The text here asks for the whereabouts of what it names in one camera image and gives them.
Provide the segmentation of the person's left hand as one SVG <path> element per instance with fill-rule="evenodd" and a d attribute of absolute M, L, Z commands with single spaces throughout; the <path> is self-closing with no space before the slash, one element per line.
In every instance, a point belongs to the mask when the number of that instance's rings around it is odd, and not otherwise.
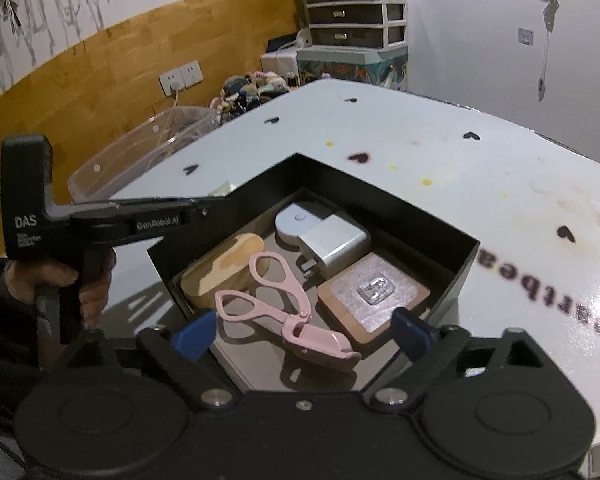
<path fill-rule="evenodd" d="M 100 264 L 102 272 L 99 276 L 85 281 L 80 287 L 79 305 L 84 328 L 94 327 L 99 323 L 108 302 L 111 274 L 116 263 L 117 255 L 113 249 L 109 249 Z M 79 279 L 76 270 L 53 261 L 9 261 L 4 272 L 4 283 L 10 296 L 23 304 L 34 304 L 35 292 L 42 285 L 66 288 Z"/>

